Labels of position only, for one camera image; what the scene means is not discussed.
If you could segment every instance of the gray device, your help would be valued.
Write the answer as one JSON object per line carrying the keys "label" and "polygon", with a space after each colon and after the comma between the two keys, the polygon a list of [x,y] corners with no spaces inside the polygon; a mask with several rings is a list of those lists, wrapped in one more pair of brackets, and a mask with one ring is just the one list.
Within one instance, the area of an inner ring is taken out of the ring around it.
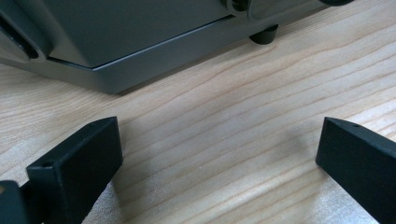
{"label": "gray device", "polygon": [[0,63],[106,93],[351,0],[1,0]]}

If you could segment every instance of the light wooden surface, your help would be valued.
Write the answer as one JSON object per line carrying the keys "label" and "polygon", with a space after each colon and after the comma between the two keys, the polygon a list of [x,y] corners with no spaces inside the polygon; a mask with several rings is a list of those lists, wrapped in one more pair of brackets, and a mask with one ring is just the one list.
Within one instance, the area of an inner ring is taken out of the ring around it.
{"label": "light wooden surface", "polygon": [[90,121],[124,164],[85,223],[375,223],[314,162],[323,118],[396,140],[396,1],[358,0],[124,96],[0,66],[0,179]]}

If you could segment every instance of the wooden table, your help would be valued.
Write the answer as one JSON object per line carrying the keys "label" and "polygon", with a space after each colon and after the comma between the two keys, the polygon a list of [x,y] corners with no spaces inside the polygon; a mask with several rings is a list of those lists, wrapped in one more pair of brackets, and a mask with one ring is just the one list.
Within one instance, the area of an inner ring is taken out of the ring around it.
{"label": "wooden table", "polygon": [[124,164],[85,223],[375,223],[314,162],[323,118],[396,140],[396,1],[360,0],[123,96],[0,66],[0,179],[117,116]]}

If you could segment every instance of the wood grain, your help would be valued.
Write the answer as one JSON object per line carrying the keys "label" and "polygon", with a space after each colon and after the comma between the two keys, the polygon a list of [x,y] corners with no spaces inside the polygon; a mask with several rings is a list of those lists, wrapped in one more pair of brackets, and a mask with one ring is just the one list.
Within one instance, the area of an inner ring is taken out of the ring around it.
{"label": "wood grain", "polygon": [[0,178],[117,116],[124,164],[85,223],[375,223],[314,158],[325,116],[396,140],[394,8],[329,8],[123,96],[1,65]]}

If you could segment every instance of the black rubber foot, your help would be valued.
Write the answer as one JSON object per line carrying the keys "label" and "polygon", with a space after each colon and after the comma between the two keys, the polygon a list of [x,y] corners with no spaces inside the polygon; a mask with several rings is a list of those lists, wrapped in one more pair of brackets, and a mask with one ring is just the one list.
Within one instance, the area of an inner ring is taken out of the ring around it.
{"label": "black rubber foot", "polygon": [[271,26],[270,28],[265,29],[261,32],[258,32],[255,35],[251,35],[250,39],[254,43],[260,44],[260,45],[271,44],[275,39],[277,27],[278,27],[278,25]]}

